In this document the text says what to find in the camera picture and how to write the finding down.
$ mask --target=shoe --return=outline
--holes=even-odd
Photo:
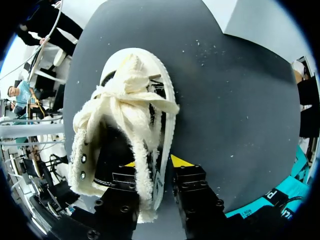
[[[164,194],[178,112],[171,79],[156,56],[140,48],[113,54],[100,85],[73,119],[71,190],[101,197],[110,186],[105,169],[134,162],[138,222],[152,222]]]

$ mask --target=gray table surface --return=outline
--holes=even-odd
[[[290,64],[259,45],[222,34],[201,0],[109,0],[97,9],[77,44],[65,88],[69,154],[75,113],[99,84],[107,59],[132,47],[165,64],[181,108],[171,153],[202,165],[227,212],[290,174],[300,127]],[[171,176],[169,163],[158,220],[138,225],[134,239],[185,238]]]

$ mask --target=metal eyelet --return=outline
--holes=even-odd
[[[81,163],[86,163],[87,161],[87,155],[86,154],[83,154],[82,157],[81,157]]]
[[[84,172],[84,171],[82,171],[81,173],[80,173],[80,179],[85,179],[86,178],[86,173]]]

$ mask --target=white rubber sole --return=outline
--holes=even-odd
[[[165,65],[151,52],[141,48],[125,48],[114,53],[106,62],[100,78],[100,84],[111,72],[116,71],[126,56],[129,54],[137,55],[144,64],[143,70],[146,71],[148,76],[161,74],[161,77],[156,81],[163,83],[166,99],[175,102],[175,91],[171,82],[169,73]],[[164,141],[161,158],[160,171],[154,173],[154,186],[153,186],[153,208],[156,210],[163,199],[166,167],[169,158],[169,152],[174,137],[176,126],[176,116],[171,113],[166,113]]]

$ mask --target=blue shirt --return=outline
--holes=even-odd
[[[21,108],[25,108],[27,106],[27,102],[30,100],[32,94],[30,92],[30,85],[26,81],[21,81],[17,87],[20,90],[18,96],[16,96],[16,106]],[[35,100],[32,99],[30,103],[35,104]]]

